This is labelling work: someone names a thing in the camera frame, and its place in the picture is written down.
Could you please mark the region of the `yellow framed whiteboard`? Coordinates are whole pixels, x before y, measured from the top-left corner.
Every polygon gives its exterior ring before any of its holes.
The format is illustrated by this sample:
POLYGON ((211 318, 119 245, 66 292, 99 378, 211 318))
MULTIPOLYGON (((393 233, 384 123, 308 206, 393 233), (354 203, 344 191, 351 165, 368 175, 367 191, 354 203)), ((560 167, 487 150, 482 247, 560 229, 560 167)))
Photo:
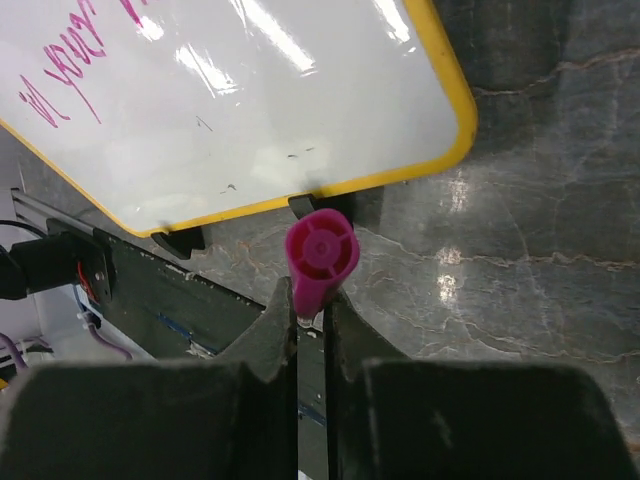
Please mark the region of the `yellow framed whiteboard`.
POLYGON ((478 115, 430 1, 5 1, 1 123, 144 238, 444 171, 478 115))

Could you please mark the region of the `magenta marker cap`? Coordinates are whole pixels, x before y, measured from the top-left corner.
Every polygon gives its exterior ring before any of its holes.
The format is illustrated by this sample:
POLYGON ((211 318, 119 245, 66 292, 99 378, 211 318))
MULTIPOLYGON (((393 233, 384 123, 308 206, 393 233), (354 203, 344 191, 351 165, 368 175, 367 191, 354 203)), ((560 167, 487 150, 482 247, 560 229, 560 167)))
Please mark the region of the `magenta marker cap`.
POLYGON ((360 245, 353 227, 326 208, 298 220, 287 232, 285 253, 298 317, 314 318, 353 272, 360 245))

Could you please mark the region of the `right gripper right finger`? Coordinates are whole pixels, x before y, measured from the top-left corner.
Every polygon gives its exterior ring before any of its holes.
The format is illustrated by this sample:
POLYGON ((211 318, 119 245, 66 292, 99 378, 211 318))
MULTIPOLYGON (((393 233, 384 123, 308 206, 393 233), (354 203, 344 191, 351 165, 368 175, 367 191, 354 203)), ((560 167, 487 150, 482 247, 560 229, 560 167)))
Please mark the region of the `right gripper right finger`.
POLYGON ((345 295, 324 312, 333 479, 626 479, 630 453, 584 371, 416 360, 345 295))

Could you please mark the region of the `white marker pen body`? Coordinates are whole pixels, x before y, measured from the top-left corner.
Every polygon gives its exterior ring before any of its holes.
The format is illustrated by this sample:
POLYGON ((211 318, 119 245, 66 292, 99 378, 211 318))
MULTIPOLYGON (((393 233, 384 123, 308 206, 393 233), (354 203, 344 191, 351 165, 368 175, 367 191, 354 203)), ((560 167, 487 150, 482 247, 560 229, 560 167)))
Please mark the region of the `white marker pen body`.
POLYGON ((297 319, 298 327, 308 336, 316 338, 323 333, 323 313, 318 313, 313 319, 297 319))

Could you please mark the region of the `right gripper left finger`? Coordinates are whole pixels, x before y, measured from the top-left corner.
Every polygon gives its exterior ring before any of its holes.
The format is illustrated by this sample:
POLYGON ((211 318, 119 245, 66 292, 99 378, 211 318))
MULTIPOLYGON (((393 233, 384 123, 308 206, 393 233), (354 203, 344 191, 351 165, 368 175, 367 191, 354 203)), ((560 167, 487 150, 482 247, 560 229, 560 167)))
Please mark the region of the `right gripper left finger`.
POLYGON ((291 281, 210 360, 52 362, 1 403, 5 479, 294 479, 291 281))

